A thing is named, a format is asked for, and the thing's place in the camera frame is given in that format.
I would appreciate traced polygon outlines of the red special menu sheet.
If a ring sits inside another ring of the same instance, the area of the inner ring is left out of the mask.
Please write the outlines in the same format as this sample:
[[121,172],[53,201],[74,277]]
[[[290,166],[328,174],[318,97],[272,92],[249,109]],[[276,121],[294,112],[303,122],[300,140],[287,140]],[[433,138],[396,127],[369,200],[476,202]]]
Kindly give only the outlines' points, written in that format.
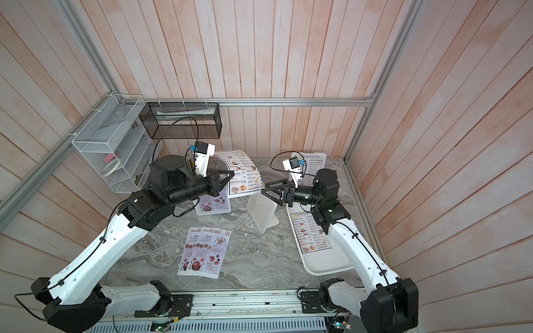
[[190,228],[180,261],[180,276],[206,277],[204,266],[211,249],[212,235],[207,228]]
[[218,279],[232,232],[203,228],[194,243],[188,272],[193,276]]

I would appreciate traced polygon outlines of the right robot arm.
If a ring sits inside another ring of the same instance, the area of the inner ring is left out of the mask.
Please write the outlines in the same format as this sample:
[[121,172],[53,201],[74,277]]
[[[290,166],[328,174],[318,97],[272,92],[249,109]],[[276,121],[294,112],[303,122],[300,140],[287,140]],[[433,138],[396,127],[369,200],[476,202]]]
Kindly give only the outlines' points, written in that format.
[[309,205],[316,224],[340,247],[362,280],[363,288],[340,279],[321,283],[326,307],[360,317],[368,332],[406,332],[417,327],[418,287],[412,279],[400,278],[362,237],[338,199],[339,189],[336,171],[320,169],[312,186],[282,179],[267,183],[262,194],[279,205]]

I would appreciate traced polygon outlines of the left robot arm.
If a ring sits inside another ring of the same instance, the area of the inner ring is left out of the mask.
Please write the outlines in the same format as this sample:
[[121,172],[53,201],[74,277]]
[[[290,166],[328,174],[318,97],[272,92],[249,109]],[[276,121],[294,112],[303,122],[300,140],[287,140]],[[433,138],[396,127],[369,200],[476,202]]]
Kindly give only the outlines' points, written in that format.
[[130,247],[173,215],[176,205],[206,194],[217,196],[235,174],[198,164],[201,170],[192,172],[182,156],[166,155],[152,162],[144,187],[118,205],[104,231],[62,271],[32,284],[32,294],[44,304],[44,322],[64,332],[84,332],[107,316],[164,316],[170,311],[173,296],[159,280],[137,287],[99,282]]

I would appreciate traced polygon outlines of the white menu holder back right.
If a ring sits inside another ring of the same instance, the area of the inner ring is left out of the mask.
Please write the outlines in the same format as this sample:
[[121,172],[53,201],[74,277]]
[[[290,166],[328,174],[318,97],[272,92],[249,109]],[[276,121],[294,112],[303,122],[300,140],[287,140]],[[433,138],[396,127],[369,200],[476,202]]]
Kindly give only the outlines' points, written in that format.
[[261,234],[265,234],[267,229],[279,224],[279,219],[275,214],[276,208],[277,204],[261,193],[249,197],[247,210]]

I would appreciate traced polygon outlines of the white menu holder back left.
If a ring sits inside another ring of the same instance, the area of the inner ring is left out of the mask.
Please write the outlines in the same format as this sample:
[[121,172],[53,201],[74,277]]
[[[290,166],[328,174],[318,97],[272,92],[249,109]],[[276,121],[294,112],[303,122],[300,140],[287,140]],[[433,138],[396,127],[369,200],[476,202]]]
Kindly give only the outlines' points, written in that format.
[[228,186],[218,196],[202,195],[199,197],[195,212],[198,216],[220,215],[231,212]]

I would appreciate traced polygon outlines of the dim sum menu in tray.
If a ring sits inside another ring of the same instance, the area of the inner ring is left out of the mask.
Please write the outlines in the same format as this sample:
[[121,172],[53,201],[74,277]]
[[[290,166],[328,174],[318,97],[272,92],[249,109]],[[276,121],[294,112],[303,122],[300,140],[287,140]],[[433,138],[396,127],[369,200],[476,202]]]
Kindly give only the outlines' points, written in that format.
[[290,221],[302,254],[325,251],[332,248],[328,236],[316,224],[310,213],[291,213]]

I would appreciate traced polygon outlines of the white plastic tray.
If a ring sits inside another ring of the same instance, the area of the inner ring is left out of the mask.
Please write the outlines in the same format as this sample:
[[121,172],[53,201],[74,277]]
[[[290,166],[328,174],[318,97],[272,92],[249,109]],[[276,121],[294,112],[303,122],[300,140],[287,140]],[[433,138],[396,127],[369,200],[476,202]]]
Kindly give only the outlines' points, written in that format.
[[[300,206],[298,203],[294,204],[292,207],[289,207],[288,205],[285,206],[287,210],[287,215],[290,219],[291,213],[297,213],[297,212],[309,212],[310,206],[309,205],[302,205]],[[295,240],[295,232],[293,230],[292,224],[291,224],[292,232],[294,234]],[[341,273],[344,271],[349,271],[353,269],[352,264],[349,262],[347,256],[342,252],[341,248],[334,244],[330,240],[332,248],[325,251],[318,251],[314,253],[308,253],[308,254],[302,254],[298,241],[296,240],[296,245],[299,250],[301,260],[304,266],[304,269],[313,276],[325,276],[333,273]]]

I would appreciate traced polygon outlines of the black mesh basket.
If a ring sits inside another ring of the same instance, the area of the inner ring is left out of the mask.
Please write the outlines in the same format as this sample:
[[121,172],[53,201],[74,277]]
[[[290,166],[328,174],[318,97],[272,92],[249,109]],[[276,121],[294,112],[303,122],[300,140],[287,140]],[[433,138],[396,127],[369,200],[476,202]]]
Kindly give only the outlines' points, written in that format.
[[208,102],[149,102],[140,121],[154,140],[214,140],[220,138],[219,105]]

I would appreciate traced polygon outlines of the white tape roll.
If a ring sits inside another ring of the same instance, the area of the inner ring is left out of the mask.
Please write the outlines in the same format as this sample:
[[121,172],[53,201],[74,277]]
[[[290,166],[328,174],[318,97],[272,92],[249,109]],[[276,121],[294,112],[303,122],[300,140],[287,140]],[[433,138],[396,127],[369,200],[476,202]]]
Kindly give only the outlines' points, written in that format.
[[116,170],[120,169],[122,167],[122,162],[120,159],[116,158],[114,160],[111,160],[109,163],[107,163],[102,171],[102,176],[108,177],[112,175]]

